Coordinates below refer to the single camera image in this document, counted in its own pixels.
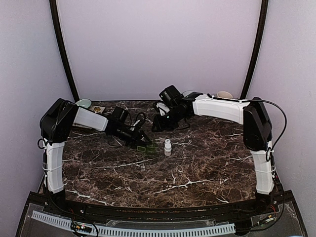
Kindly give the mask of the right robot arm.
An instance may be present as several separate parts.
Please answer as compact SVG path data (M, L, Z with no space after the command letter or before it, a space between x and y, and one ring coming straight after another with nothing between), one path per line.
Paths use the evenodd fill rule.
M271 155L272 123L263 101L227 99L201 92L180 93L171 85L160 94L163 106L157 106L158 114L153 120L152 132L170 131L178 128L179 121L193 116L225 119L242 125L243 142L250 150L256 174L256 192L262 194L253 201L252 210L263 214L271 206L269 195L273 188L273 165Z

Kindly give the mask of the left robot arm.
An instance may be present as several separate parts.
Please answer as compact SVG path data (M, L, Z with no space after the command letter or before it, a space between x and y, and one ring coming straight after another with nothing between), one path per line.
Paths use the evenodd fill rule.
M64 189L62 178L62 155L65 141L70 135L73 124L89 127L105 132L125 142L126 146L137 148L150 145L150 138L141 129L144 120L134 125L128 125L125 120L129 112L126 109L115 107L109 115L100 115L83 108L73 102L59 98L40 120L43 170L45 187L49 192L56 194Z

